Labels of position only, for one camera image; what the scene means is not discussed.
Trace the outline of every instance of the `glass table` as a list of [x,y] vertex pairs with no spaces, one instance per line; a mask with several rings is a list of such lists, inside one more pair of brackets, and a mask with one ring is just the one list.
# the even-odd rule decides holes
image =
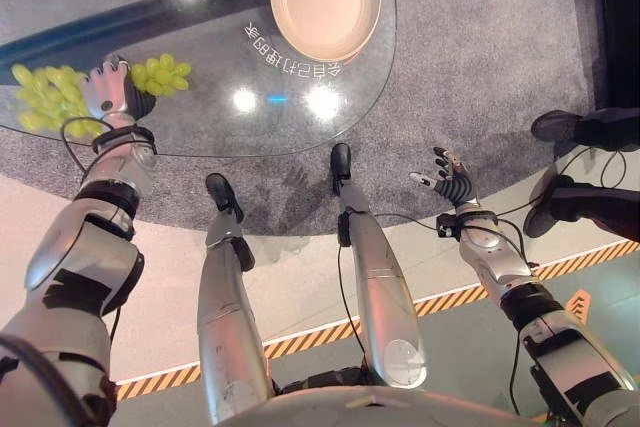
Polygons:
[[0,3],[8,14],[0,20],[1,125],[24,130],[13,98],[19,88],[10,72],[15,63],[88,72],[110,53],[134,63],[167,52],[191,64],[190,87],[159,97],[141,125],[154,132],[158,151],[171,155],[278,155],[322,144],[374,105],[395,48],[395,0],[382,0],[364,49],[337,63],[305,58],[291,47],[278,31],[269,0]]

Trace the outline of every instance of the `floor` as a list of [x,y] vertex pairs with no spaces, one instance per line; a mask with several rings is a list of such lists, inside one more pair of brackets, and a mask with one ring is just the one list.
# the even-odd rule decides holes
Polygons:
[[[374,210],[427,217],[433,225],[432,216],[448,209],[408,179],[412,170],[434,168],[433,145],[455,149],[474,167],[487,208],[502,211],[525,203],[553,160],[553,147],[530,136],[531,121],[553,108],[584,113],[603,105],[599,0],[397,4],[396,59],[388,85],[372,111],[340,136],[353,147],[354,175]],[[0,40],[15,37],[15,28],[2,28],[0,34],[8,34]],[[0,145],[3,324],[20,307],[24,266],[65,199],[77,191],[79,174],[57,141],[0,128]],[[116,380],[197,359],[196,292],[203,230],[213,212],[203,179],[212,171],[228,176],[247,213],[248,241],[258,262],[245,281],[262,337],[344,318],[329,151],[324,145],[257,159],[159,158],[154,192],[143,202],[136,226],[135,242],[147,267],[123,310],[113,348]],[[594,155],[585,154],[569,172],[597,183],[608,157]],[[89,160],[88,152],[80,156]],[[620,173],[618,160],[608,185]],[[636,169],[638,155],[631,154],[628,163]],[[630,171],[623,186],[638,189],[638,184],[637,170]],[[510,218],[521,222],[525,213]],[[454,241],[438,240],[399,218],[381,222],[414,298],[476,281],[460,262]],[[528,242],[532,259],[555,260],[618,240],[588,221],[554,232]],[[343,260],[353,302],[347,252]]]

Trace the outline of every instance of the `person's leg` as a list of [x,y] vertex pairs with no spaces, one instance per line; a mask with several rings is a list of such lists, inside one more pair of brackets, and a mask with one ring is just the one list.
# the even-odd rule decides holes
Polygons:
[[640,241],[639,209],[640,192],[583,183],[555,189],[550,203],[551,215],[557,220],[575,222],[584,217],[636,242]]
[[640,108],[601,109],[581,117],[553,110],[531,125],[533,136],[544,142],[576,142],[608,151],[640,147]]
[[524,232],[532,238],[547,233],[559,220],[580,218],[631,240],[640,240],[640,192],[577,184],[567,175],[554,177],[542,200],[527,214]]
[[640,146],[640,108],[601,109],[576,124],[573,140],[579,144],[615,151]]

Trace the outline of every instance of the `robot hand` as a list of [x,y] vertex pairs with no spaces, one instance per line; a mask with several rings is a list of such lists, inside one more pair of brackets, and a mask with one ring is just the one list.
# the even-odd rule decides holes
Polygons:
[[112,56],[102,69],[93,69],[80,82],[82,96],[92,117],[105,120],[113,127],[132,125],[153,110],[156,98],[135,88],[129,74],[129,64]]
[[477,204],[474,180],[467,167],[456,157],[456,154],[449,150],[434,147],[433,151],[439,157],[436,159],[436,164],[445,169],[438,172],[444,180],[434,180],[419,172],[411,172],[409,177],[435,190],[453,203],[454,207],[465,202]]

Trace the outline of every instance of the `yellow and black hazard stripe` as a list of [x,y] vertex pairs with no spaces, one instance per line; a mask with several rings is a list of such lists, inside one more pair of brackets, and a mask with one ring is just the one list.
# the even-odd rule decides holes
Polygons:
[[[548,280],[561,275],[576,272],[592,265],[622,257],[640,249],[640,244],[631,241],[621,241],[567,259],[542,265],[534,269],[541,280]],[[415,302],[416,313],[419,317],[442,312],[464,304],[470,304],[487,297],[487,292],[481,285],[473,284],[451,292],[430,296]],[[358,334],[362,333],[360,321],[354,319]],[[353,330],[347,319],[330,325],[325,325],[308,332],[294,334],[282,339],[265,342],[264,353],[267,359],[276,359],[284,355],[302,352],[319,345],[329,344],[337,340],[346,339],[353,335]],[[158,392],[170,387],[177,387],[194,382],[200,378],[199,363],[176,367],[167,371],[150,374],[136,379],[118,382],[118,400],[130,399],[139,395]]]

